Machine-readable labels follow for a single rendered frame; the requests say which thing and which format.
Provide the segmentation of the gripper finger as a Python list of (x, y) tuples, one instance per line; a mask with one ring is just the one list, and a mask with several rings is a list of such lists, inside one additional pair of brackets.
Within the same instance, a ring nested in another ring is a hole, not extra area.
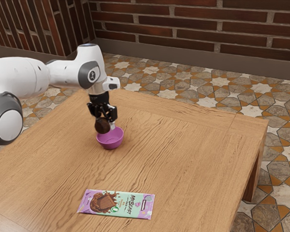
[(90, 114), (94, 116), (95, 118), (100, 117), (100, 105), (99, 104), (93, 104), (92, 102), (87, 103), (87, 107), (90, 111)]
[(109, 123), (110, 130), (114, 130), (116, 128), (115, 121), (117, 120), (117, 107), (111, 106), (108, 103), (103, 103), (100, 107), (100, 110), (104, 118)]

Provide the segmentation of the brown round fruit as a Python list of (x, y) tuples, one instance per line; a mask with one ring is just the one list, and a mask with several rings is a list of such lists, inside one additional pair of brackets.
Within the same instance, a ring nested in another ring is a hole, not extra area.
[(110, 131), (111, 126), (108, 120), (104, 117), (98, 117), (95, 120), (95, 130), (99, 134), (106, 134)]

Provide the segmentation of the purple bowl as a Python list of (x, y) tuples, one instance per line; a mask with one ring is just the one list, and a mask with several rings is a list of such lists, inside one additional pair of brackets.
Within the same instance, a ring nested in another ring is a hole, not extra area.
[(124, 131), (117, 126), (105, 134), (97, 133), (96, 135), (98, 143), (105, 149), (115, 149), (119, 147), (123, 141), (123, 137)]

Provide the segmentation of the chocolate bar in pastel wrapper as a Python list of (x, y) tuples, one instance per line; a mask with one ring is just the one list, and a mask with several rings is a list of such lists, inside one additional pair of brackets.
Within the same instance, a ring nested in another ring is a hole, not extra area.
[(154, 194), (87, 189), (78, 213), (151, 219)]

